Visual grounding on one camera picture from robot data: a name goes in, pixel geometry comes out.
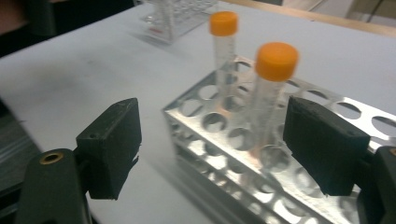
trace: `test tube rack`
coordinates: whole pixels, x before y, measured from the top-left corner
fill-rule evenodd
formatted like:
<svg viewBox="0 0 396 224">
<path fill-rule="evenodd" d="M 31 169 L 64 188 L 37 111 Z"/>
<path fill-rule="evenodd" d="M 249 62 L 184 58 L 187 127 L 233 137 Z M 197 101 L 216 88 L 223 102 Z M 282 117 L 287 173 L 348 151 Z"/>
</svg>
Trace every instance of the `test tube rack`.
<svg viewBox="0 0 396 224">
<path fill-rule="evenodd" d="M 154 11 L 142 21 L 146 34 L 166 43 L 208 20 L 217 11 L 218 0 L 146 0 Z"/>
<path fill-rule="evenodd" d="M 236 57 L 234 64 L 226 99 L 217 95 L 213 72 L 163 110 L 178 160 L 262 222 L 359 223 L 359 188 L 347 197 L 326 197 L 282 141 L 287 99 L 324 105 L 371 135 L 373 152 L 396 145 L 396 116 L 293 78 L 277 103 L 271 145 L 259 148 L 246 118 L 254 62 Z"/>
</svg>

